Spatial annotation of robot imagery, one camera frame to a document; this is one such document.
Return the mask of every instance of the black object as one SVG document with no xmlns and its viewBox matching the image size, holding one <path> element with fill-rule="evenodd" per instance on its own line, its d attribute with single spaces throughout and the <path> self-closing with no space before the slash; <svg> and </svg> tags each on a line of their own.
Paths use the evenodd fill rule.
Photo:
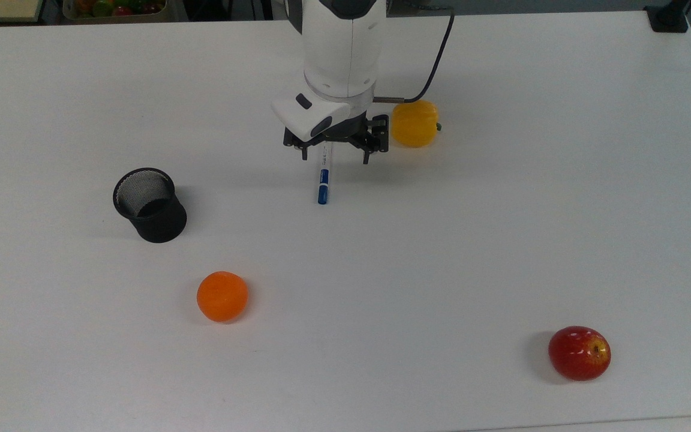
<svg viewBox="0 0 691 432">
<path fill-rule="evenodd" d="M 672 0 L 662 8 L 645 6 L 652 30 L 658 33 L 686 33 L 689 28 L 684 8 L 689 0 Z"/>
<path fill-rule="evenodd" d="M 290 129 L 284 129 L 284 145 L 302 150 L 302 159 L 307 161 L 308 148 L 320 142 L 348 142 L 364 151 L 363 163 L 369 162 L 369 156 L 376 151 L 385 153 L 389 150 L 389 116 L 378 115 L 367 120 L 367 114 L 338 123 L 326 131 L 316 134 L 304 142 L 298 139 Z"/>
<path fill-rule="evenodd" d="M 436 60 L 434 61 L 434 66 L 431 68 L 431 74 L 428 75 L 428 80 L 425 82 L 423 90 L 417 94 L 414 98 L 391 98 L 375 96 L 372 99 L 375 103 L 386 103 L 386 104 L 411 104 L 412 102 L 419 101 L 426 93 L 429 87 L 431 87 L 431 82 L 434 80 L 436 75 L 436 68 L 439 66 L 439 61 L 441 61 L 441 55 L 444 54 L 444 47 L 447 46 L 447 39 L 449 39 L 449 34 L 452 32 L 452 25 L 455 23 L 455 9 L 452 6 L 428 6 L 428 5 L 418 5 L 417 3 L 410 2 L 409 0 L 404 0 L 404 4 L 411 8 L 416 8 L 422 11 L 447 11 L 449 13 L 449 22 L 447 22 L 447 31 L 444 32 L 444 39 L 441 39 L 441 46 L 439 46 L 439 51 L 436 54 Z"/>
<path fill-rule="evenodd" d="M 170 241 L 186 227 L 186 209 L 162 170 L 146 167 L 124 175 L 113 189 L 113 207 L 151 243 Z"/>
</svg>

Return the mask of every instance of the red apple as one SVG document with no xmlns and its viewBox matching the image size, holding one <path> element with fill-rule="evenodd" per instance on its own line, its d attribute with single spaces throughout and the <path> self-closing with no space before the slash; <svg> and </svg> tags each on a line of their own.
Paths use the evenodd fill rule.
<svg viewBox="0 0 691 432">
<path fill-rule="evenodd" d="M 604 336 L 587 326 L 568 326 L 557 331 L 548 343 L 548 355 L 559 374 L 575 381 L 599 377 L 612 359 Z"/>
</svg>

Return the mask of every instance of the white table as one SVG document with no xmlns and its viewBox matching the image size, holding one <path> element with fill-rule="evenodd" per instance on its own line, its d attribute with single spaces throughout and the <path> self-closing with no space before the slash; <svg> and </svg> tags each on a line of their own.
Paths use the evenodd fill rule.
<svg viewBox="0 0 691 432">
<path fill-rule="evenodd" d="M 445 19 L 387 25 L 378 93 L 409 97 Z M 269 108 L 300 65 L 284 22 L 0 28 L 0 430 L 691 416 L 691 32 L 459 17 L 436 142 L 337 146 L 326 206 Z M 113 209 L 143 166 L 188 211 L 170 243 Z M 231 325 L 195 303 L 219 270 L 252 290 Z M 567 325 L 611 342 L 599 379 L 549 366 Z"/>
</svg>

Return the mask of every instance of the orange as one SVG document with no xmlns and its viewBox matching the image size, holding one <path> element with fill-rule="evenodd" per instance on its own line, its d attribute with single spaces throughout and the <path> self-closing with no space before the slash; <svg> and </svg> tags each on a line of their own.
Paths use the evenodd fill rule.
<svg viewBox="0 0 691 432">
<path fill-rule="evenodd" d="M 204 278 L 197 292 L 197 304 L 205 317 L 227 322 L 238 317 L 247 306 L 249 290 L 244 279 L 228 271 L 217 271 Z"/>
<path fill-rule="evenodd" d="M 429 101 L 398 104 L 391 120 L 391 135 L 407 147 L 431 144 L 436 136 L 439 112 Z"/>
</svg>

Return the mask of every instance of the blue marker cap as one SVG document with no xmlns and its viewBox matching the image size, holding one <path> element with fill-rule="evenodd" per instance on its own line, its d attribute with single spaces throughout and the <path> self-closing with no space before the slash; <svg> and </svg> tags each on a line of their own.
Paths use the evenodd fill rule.
<svg viewBox="0 0 691 432">
<path fill-rule="evenodd" d="M 319 204 L 327 204 L 327 193 L 329 188 L 326 184 L 319 184 Z"/>
</svg>

